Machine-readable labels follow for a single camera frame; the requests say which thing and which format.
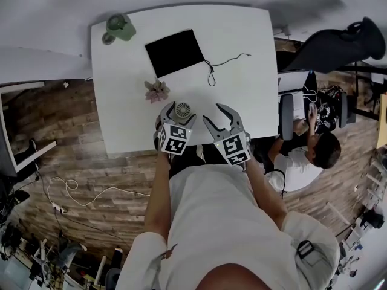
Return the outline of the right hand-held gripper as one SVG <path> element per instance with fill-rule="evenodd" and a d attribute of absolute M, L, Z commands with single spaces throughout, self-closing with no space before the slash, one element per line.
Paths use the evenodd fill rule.
<path fill-rule="evenodd" d="M 226 163 L 231 166 L 242 165 L 250 160 L 250 134 L 244 130 L 242 119 L 234 109 L 221 103 L 217 103 L 216 106 L 230 120 L 230 129 L 218 128 L 205 115 L 203 122 Z"/>

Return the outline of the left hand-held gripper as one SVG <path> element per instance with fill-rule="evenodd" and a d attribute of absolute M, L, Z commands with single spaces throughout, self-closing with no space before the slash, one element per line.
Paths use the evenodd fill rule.
<path fill-rule="evenodd" d="M 192 114 L 186 120 L 180 122 L 180 125 L 174 125 L 175 121 L 170 117 L 174 109 L 175 102 L 173 101 L 161 110 L 161 123 L 156 127 L 154 146 L 157 151 L 181 156 L 188 146 L 197 115 Z"/>

